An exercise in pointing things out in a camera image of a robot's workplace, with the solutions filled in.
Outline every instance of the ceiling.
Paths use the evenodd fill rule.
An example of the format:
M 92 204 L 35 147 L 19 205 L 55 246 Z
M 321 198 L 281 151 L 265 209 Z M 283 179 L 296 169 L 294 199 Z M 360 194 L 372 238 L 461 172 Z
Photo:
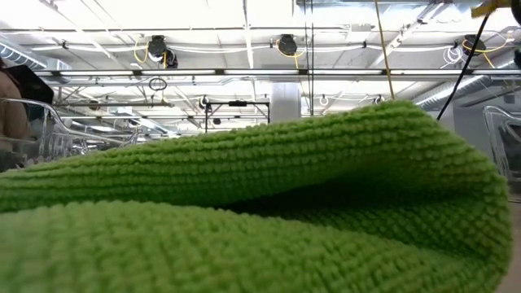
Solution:
M 41 59 L 59 59 L 74 70 L 160 68 L 160 64 L 150 59 L 139 63 L 134 56 L 136 44 L 145 45 L 152 35 L 164 35 L 171 49 L 175 48 L 172 50 L 179 68 L 295 68 L 296 62 L 299 68 L 385 68 L 372 1 L 315 1 L 313 12 L 310 1 L 306 2 L 304 12 L 304 1 L 292 0 L 54 0 L 56 9 L 44 2 L 49 1 L 2 0 L 0 43 L 7 40 L 20 45 L 28 54 Z M 460 68 L 466 56 L 459 59 L 458 49 L 449 52 L 449 47 L 455 41 L 461 43 L 466 34 L 478 31 L 482 19 L 470 17 L 470 7 L 477 5 L 477 1 L 456 0 L 454 4 L 406 0 L 380 3 L 384 41 L 395 44 L 387 53 L 389 67 Z M 499 56 L 512 54 L 521 38 L 517 27 L 508 9 L 499 9 L 491 15 L 481 40 L 488 49 L 501 47 L 488 54 L 493 63 Z M 302 54 L 296 60 L 281 55 L 275 42 L 288 33 L 295 36 L 300 50 L 311 50 L 314 45 L 314 53 Z M 139 58 L 146 55 L 145 50 L 135 53 Z M 477 67 L 490 67 L 484 55 L 472 59 L 471 68 Z M 197 104 L 205 95 L 214 101 L 269 101 L 272 94 L 273 81 L 270 80 L 239 80 L 217 85 L 221 78 L 214 77 L 213 84 L 190 85 L 190 77 L 175 78 L 187 81 L 188 85 L 171 86 L 162 93 L 155 93 L 156 102 L 163 99 L 174 106 L 134 106 L 132 113 L 195 115 L 200 114 Z M 143 84 L 142 88 L 90 86 L 76 92 L 77 88 L 65 85 L 61 95 L 55 88 L 55 101 L 81 103 L 96 99 L 108 103 L 149 103 L 154 91 L 148 89 L 146 82 L 139 85 Z M 392 83 L 400 99 L 413 99 L 438 84 L 436 81 Z M 309 96 L 309 89 L 307 79 L 303 79 L 300 83 L 303 97 Z M 363 79 L 315 81 L 313 92 L 316 95 L 313 110 L 317 114 L 326 109 L 328 112 L 348 111 L 371 103 L 378 95 L 390 98 L 386 81 Z M 323 95 L 331 98 L 326 106 L 319 102 Z M 308 115 L 309 101 L 303 98 L 301 104 L 302 114 Z M 239 112 L 227 107 L 221 111 Z M 93 115 L 85 107 L 69 106 L 63 112 Z M 245 107 L 240 113 L 258 114 L 258 109 Z M 261 122 L 231 120 L 223 121 L 220 126 L 240 128 Z M 161 124 L 175 132 L 200 130 L 186 120 L 167 120 Z

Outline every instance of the ventilation duct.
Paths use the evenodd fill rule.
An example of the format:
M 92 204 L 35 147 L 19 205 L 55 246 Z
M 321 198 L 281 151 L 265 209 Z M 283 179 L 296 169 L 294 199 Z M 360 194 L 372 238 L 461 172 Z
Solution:
M 496 68 L 514 68 L 514 55 L 512 52 L 507 52 L 493 59 L 493 63 L 496 64 Z M 490 76 L 464 77 L 453 99 L 456 100 L 468 94 L 483 90 L 492 84 L 493 80 Z M 419 95 L 413 102 L 425 111 L 438 111 L 443 107 L 453 92 L 455 85 L 456 82 L 445 82 L 443 85 L 439 85 Z
M 16 65 L 27 65 L 32 70 L 70 70 L 71 66 L 59 59 L 35 55 L 20 45 L 10 42 L 6 38 L 0 38 L 0 57 L 9 60 Z M 67 83 L 68 78 L 49 77 L 49 81 Z

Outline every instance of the green microfiber cloth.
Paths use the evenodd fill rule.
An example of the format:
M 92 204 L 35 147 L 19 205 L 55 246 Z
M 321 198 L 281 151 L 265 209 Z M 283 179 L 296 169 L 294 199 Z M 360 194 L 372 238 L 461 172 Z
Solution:
M 505 181 L 411 103 L 0 176 L 0 292 L 491 292 Z

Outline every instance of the person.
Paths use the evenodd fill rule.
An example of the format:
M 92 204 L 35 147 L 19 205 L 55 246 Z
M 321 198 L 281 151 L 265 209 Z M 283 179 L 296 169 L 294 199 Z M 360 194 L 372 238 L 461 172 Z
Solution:
M 23 103 L 3 102 L 5 98 L 22 99 L 20 91 L 0 58 L 0 172 L 20 164 L 14 159 L 13 144 L 8 139 L 29 139 L 30 128 Z

